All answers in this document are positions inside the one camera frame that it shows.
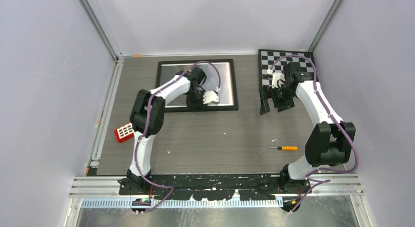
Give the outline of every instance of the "purple cable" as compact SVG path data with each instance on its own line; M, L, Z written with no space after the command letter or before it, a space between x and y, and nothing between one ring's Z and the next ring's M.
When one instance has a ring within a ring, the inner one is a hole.
M274 68L274 66L275 66L275 65L276 65L279 61L281 61L282 59L287 58L287 57L298 57L298 58L302 58L302 59L304 59L304 60L308 61L308 62L311 64L311 66L313 67L313 73L314 73L314 76L313 76L313 87L314 87L314 91L316 91L317 98L319 99L319 101L320 101L320 102L321 102L321 104L323 105L323 107L324 107L325 111L327 112L327 114L329 115L330 119L334 122L334 124L336 124L336 126L339 128L340 132L342 132L342 134L345 136L346 140L349 142L349 144L350 144L350 146L351 146L351 148L352 148L352 150L353 150L353 152L354 152L354 157L355 157L354 166L353 166L350 170L343 171L343 170L337 170L337 169L333 169L333 168L325 168L325 167L323 167L323 168L318 168L318 169L316 169L316 170L314 170L314 171L311 171L311 172L307 173L307 175L305 175L305 177L306 177L306 178L308 178L309 176L311 176L311 175L313 175L313 174L318 173L318 172L319 172L319 170L322 170L322 171L329 171L329 172L338 172L338 173L352 173L352 172L356 171L357 167L359 166L359 155L358 155L358 153L357 153L356 146L354 145L353 141L351 140L351 138L349 137L349 135L346 133L346 131L343 129L343 127L340 125L340 123L339 123L339 122L337 122L337 120L336 120L336 119L334 118L334 116L331 114L330 109L328 108L327 104L324 102L324 100L323 100L322 96L320 95L319 91L317 91L317 69L316 69L316 66L314 65L313 61L312 61L311 59L309 59L309 58L306 58L306 57L303 57L303 56L300 56L300 55L290 54L290 55L285 55L285 56L282 56L282 57L278 58L278 59L277 59L277 60L276 60L276 61L275 61L272 65L271 65L270 69L273 69L273 68ZM291 210L291 212L292 212L292 211L295 211L295 210L297 209L297 207L299 206L299 204L301 203L301 201L305 198L305 196L307 196L307 194L308 194L308 193L310 193L310 192L311 192L311 190L312 190L314 187L316 187L317 185L323 184L323 183L330 182L330 180L318 181L318 180L314 180L314 179L310 179L310 178L309 178L309 180L310 180L310 181L317 182L317 184L313 185L313 186L312 186L312 187L311 187L311 188L310 188L310 189L309 189L309 190L308 190L308 191L304 194L304 196L303 196L303 197L302 197L302 198L298 201L298 203L294 206L294 208Z
M146 182L148 182L148 183L150 183L151 185L153 185L153 186L156 186L156 187L159 187L159 188L167 188L167 189L170 189L170 191L160 200L160 202L159 203L157 203L156 205L154 205L154 207L152 207L152 208L149 208L149 209L147 209L147 210L145 210L144 211L144 213L147 213L147 212L150 212L150 211L152 211L152 210L154 210L156 207L158 207L159 205L161 205L162 204L162 202L164 202L169 196L170 196L170 194L173 192L173 190L174 190L174 187L173 186L169 186L169 185L161 185L161 184L156 184L156 183L154 183L154 182L152 182L151 180L149 180L149 179L147 179L146 177L145 177L145 175L142 173L142 171L141 171L141 169L140 169L140 166L138 165L138 158L137 158L137 153L138 153L138 145L139 145L139 143L140 143L140 141L141 141L141 139L144 137L144 135L145 134L147 134L147 132L148 132L148 128L150 127L150 112L151 112L151 109L152 109L152 107L151 107L151 102L153 101L153 98L157 95L157 94L159 94L161 91L163 91L163 90L165 90L166 88L168 88L168 87L170 87L170 86L172 86L173 84L175 84L178 80L180 80L189 70L191 70L191 69L193 69L195 66L197 66L198 64L201 64L201 63L207 63L207 64L209 64L209 65L211 65L214 69L215 69L215 71L216 71L216 73L218 74L218 78L219 78L219 83L218 83L218 89L220 89L220 85L221 85L221 78L220 78L220 74L219 74L219 71L218 71L218 69L216 68L216 66L214 65L214 64L212 64L211 62L208 62L208 61L199 61L199 62L196 62L196 63L194 63L193 65L191 65L190 67L188 67L186 70L184 70L183 71L183 73L179 76L179 77L177 77L173 82L170 82L169 84L167 84L166 86L164 86L164 87L162 87L162 88L160 88L159 90L157 90L155 93L153 93L151 96L150 96L150 98L148 99L148 105L147 105L147 118L146 118L146 120L145 120L145 126L144 126L144 132L142 133L142 135L140 135L139 137L138 137L138 139L137 139L137 144L136 144L136 147L134 148L134 162L135 162L135 164L136 164L136 168L137 168L137 170L138 170L138 172L140 173L140 176L146 181Z

